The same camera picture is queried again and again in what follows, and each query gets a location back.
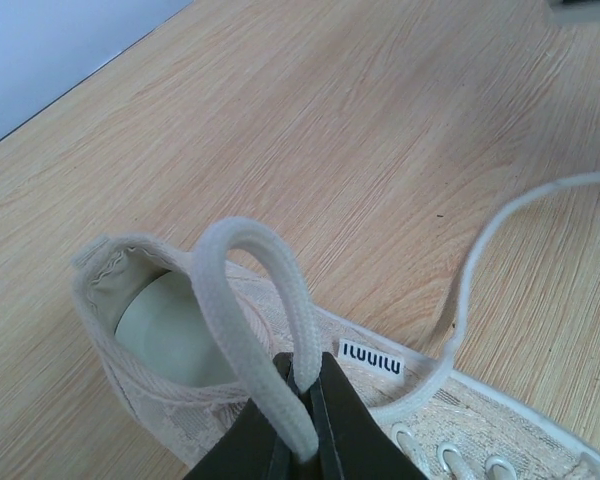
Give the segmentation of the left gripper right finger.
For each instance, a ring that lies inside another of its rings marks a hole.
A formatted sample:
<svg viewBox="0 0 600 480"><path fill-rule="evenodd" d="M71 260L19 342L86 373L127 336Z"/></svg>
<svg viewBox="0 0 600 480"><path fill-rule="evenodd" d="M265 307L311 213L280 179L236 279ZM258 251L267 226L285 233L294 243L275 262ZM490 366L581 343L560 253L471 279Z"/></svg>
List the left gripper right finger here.
<svg viewBox="0 0 600 480"><path fill-rule="evenodd" d="M318 379L300 395L319 440L299 465L301 479L423 479L372 418L334 356L322 354Z"/></svg>

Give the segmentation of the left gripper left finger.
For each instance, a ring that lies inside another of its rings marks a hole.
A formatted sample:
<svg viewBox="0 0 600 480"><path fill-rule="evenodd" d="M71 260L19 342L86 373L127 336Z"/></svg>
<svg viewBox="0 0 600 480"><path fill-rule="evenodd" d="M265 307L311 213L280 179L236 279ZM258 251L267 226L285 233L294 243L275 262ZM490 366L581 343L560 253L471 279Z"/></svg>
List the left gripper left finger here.
<svg viewBox="0 0 600 480"><path fill-rule="evenodd" d="M191 480L297 478L291 450L252 399L217 444L184 476Z"/></svg>

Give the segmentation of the white lace sneaker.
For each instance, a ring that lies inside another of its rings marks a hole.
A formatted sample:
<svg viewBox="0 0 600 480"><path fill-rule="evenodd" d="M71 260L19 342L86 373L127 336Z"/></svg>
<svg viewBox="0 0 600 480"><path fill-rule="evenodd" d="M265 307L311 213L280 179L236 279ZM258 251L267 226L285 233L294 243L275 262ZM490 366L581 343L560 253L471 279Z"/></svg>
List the white lace sneaker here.
<svg viewBox="0 0 600 480"><path fill-rule="evenodd" d="M191 479L600 479L600 452L454 367L477 237L432 359L315 306L288 245L230 217L190 252L146 234L100 237L73 260L77 313L130 415Z"/></svg>

